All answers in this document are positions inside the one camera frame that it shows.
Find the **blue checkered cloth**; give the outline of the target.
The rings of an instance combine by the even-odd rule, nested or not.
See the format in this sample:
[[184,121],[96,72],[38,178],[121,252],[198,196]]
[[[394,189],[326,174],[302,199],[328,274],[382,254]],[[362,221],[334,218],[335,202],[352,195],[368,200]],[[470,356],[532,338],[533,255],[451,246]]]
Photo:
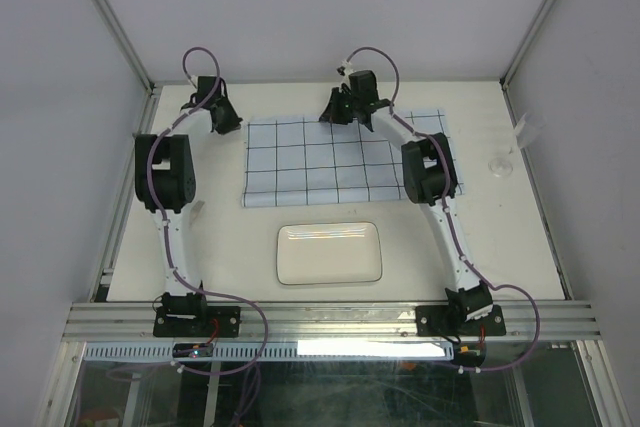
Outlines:
[[245,208],[405,197],[400,150],[364,126],[328,125],[309,115],[246,125]]

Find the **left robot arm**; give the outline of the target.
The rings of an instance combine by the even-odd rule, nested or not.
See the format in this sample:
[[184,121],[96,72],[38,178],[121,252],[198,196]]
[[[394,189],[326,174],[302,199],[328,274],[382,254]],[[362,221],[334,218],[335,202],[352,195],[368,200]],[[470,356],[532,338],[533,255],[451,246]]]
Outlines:
[[200,76],[195,93],[169,127],[135,137],[135,195],[154,222],[164,263],[165,287],[158,312],[164,325],[174,321],[192,336],[204,332],[210,320],[191,239],[195,154],[212,135],[234,132],[241,122],[226,82],[219,76]]

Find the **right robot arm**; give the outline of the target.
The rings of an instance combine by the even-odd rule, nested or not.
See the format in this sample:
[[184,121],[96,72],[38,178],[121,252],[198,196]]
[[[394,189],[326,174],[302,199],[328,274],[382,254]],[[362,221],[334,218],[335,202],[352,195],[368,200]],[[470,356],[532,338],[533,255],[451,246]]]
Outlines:
[[432,230],[445,272],[448,325],[459,334],[479,327],[493,310],[488,282],[475,271],[457,216],[458,177],[447,136],[420,132],[379,95],[370,70],[340,67],[341,84],[331,90],[319,120],[332,125],[358,123],[400,151],[404,189]]

